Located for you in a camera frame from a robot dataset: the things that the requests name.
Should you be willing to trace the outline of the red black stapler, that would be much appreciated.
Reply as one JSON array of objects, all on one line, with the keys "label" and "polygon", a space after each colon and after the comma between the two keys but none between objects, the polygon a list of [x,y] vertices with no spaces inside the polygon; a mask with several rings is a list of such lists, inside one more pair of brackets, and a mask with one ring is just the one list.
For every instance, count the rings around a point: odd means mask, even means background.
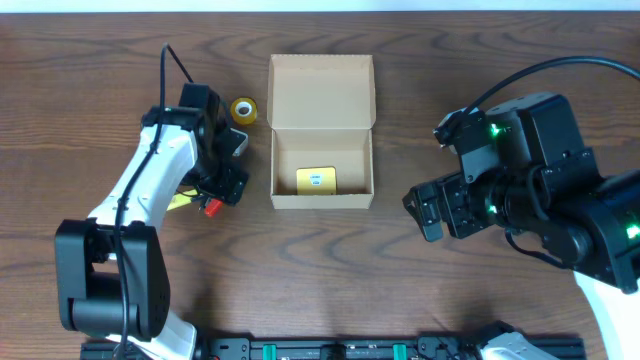
[{"label": "red black stapler", "polygon": [[224,203],[215,198],[206,198],[201,202],[200,210],[209,218],[214,217]]}]

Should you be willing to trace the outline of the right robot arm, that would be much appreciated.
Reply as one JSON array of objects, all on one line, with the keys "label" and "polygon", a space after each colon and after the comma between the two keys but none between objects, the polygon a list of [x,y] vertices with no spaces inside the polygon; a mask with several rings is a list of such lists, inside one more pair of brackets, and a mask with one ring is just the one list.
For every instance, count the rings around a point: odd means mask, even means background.
[{"label": "right robot arm", "polygon": [[412,187],[403,204],[430,242],[501,227],[542,243],[535,257],[568,269],[607,355],[639,355],[639,174],[605,177],[569,101],[542,92],[488,111],[461,109],[436,130],[457,172]]}]

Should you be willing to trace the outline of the yellow sticky note pad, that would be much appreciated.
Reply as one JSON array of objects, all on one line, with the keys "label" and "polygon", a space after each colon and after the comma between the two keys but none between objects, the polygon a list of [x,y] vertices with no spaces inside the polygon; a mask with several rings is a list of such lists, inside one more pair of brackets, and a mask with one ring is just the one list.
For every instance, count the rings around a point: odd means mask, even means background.
[{"label": "yellow sticky note pad", "polygon": [[296,190],[298,195],[336,195],[336,169],[332,166],[297,169]]}]

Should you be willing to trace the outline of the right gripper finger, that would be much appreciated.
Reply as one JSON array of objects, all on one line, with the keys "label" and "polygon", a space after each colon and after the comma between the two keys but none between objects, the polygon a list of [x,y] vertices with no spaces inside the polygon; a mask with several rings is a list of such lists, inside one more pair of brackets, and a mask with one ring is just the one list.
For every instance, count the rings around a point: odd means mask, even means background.
[{"label": "right gripper finger", "polygon": [[405,210],[414,218],[417,223],[422,223],[421,201],[435,197],[438,204],[438,194],[434,183],[422,183],[413,186],[403,197],[402,202]]},{"label": "right gripper finger", "polygon": [[435,197],[421,201],[422,233],[428,242],[435,242],[443,237],[442,218]]}]

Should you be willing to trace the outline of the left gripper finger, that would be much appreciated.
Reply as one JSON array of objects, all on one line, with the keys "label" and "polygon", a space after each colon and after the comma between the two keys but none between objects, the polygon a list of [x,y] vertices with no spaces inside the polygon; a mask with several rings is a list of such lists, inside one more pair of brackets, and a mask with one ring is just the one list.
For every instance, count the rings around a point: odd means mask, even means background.
[{"label": "left gripper finger", "polygon": [[235,206],[241,200],[248,180],[249,174],[246,172],[233,172],[230,175],[227,195],[227,203],[229,205]]},{"label": "left gripper finger", "polygon": [[219,185],[212,182],[202,182],[196,184],[194,188],[201,194],[205,194],[211,199],[221,201],[223,204],[229,205],[229,188],[225,185]]}]

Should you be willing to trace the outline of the yellow tape roll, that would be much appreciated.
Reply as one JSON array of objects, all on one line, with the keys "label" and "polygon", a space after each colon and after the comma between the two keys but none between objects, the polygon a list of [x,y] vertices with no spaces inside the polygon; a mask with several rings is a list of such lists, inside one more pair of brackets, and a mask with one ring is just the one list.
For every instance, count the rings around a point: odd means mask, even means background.
[{"label": "yellow tape roll", "polygon": [[237,98],[231,106],[233,120],[239,125],[253,124],[257,119],[257,105],[248,97]]}]

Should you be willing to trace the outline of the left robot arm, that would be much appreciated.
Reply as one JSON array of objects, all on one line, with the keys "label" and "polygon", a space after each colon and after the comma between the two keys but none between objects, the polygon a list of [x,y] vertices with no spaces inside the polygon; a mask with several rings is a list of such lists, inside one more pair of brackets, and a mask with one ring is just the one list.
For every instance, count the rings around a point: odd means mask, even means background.
[{"label": "left robot arm", "polygon": [[158,232],[181,186],[209,205],[236,205],[249,179],[235,156],[248,142],[205,84],[185,83],[175,106],[141,119],[140,142],[109,195],[84,220],[66,219],[54,239],[63,328],[114,342],[113,357],[207,359],[209,342],[170,308]]}]

